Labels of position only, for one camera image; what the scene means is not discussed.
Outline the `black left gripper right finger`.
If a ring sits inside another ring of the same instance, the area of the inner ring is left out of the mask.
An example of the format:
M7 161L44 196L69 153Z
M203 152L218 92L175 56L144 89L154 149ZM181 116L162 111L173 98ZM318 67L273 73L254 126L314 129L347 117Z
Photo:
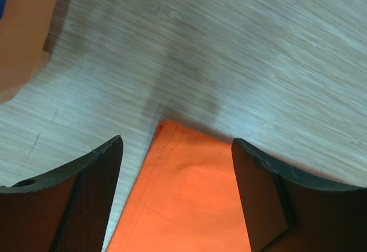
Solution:
M313 175L236 138L232 159L252 251L365 251L366 189Z

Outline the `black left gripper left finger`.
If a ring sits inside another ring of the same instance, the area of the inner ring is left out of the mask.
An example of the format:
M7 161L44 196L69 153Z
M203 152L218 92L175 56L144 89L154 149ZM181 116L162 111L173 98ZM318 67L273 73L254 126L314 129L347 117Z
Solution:
M102 251L121 136L41 175L1 187L1 251Z

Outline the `orange t shirt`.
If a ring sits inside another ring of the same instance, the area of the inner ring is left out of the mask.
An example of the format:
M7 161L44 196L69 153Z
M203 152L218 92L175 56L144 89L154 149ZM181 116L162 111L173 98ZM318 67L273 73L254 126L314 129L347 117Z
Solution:
M108 251L250 251L231 145L160 123Z

